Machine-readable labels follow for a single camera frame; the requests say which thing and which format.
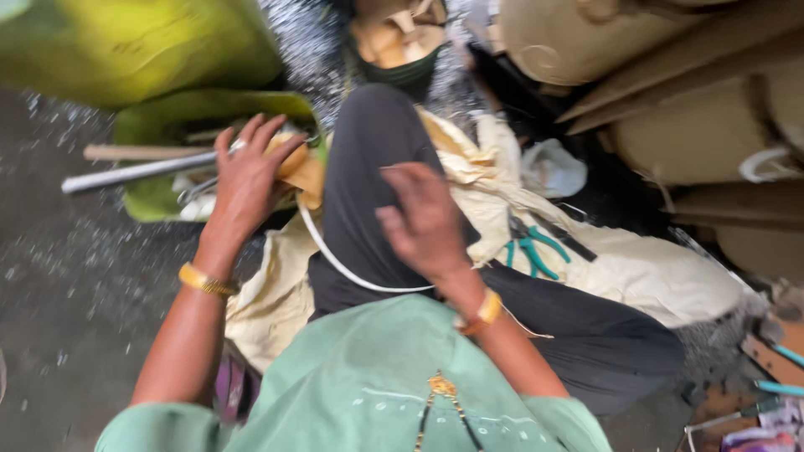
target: yellow-green bag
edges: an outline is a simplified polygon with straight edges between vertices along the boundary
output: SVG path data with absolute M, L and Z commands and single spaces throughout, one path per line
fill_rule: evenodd
M 326 164 L 327 148 L 318 116 L 307 100 L 295 92 L 234 91 L 200 89 L 185 91 L 128 107 L 115 117 L 113 141 L 116 145 L 180 146 L 177 130 L 183 125 L 216 118 L 269 117 L 285 114 L 297 124 L 315 124 L 319 139 L 311 145 L 318 159 Z M 123 204 L 138 221 L 176 221 L 182 208 L 178 193 L 172 191 L 173 175 L 127 183 Z
M 0 82 L 97 107 L 281 72 L 255 0 L 1 0 Z

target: gold bracelet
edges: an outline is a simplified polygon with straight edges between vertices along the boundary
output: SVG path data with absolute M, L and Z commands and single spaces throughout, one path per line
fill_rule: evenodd
M 182 265 L 178 271 L 178 279 L 190 287 L 202 290 L 205 294 L 227 297 L 237 295 L 240 287 L 235 282 L 225 282 L 201 273 L 190 262 Z
M 503 300 L 491 289 L 486 289 L 486 299 L 480 305 L 477 314 L 467 322 L 463 320 L 457 330 L 464 336 L 476 335 L 488 327 L 503 310 Z

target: ring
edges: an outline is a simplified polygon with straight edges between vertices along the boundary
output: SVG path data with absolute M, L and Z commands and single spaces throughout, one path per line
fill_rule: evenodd
M 232 145 L 229 146 L 229 154 L 234 154 L 235 152 L 245 148 L 246 146 L 248 146 L 248 143 L 245 140 L 237 138 L 235 142 L 233 142 Z

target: leg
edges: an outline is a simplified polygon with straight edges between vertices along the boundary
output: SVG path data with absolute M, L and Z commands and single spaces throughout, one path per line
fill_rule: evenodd
M 424 162 L 444 174 L 433 144 L 411 101 L 401 91 L 373 84 L 352 93 L 335 125 L 324 185 L 323 237 L 332 253 L 354 274 L 385 287 L 429 283 L 396 258 L 375 218 L 376 208 L 399 203 L 379 169 L 398 162 Z M 468 220 L 467 243 L 479 239 Z M 310 320 L 393 294 L 364 289 L 329 261 L 310 258 L 316 311 Z M 433 296 L 432 291 L 423 294 Z
M 533 343 L 569 393 L 597 415 L 652 393 L 683 367 L 681 342 L 647 314 L 497 261 L 481 275 L 526 327 L 555 336 Z

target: white plastic bag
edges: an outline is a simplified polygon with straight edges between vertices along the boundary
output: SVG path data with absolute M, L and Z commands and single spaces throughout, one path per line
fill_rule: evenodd
M 586 164 L 575 159 L 555 138 L 536 143 L 522 156 L 522 184 L 545 198 L 575 195 L 586 185 Z

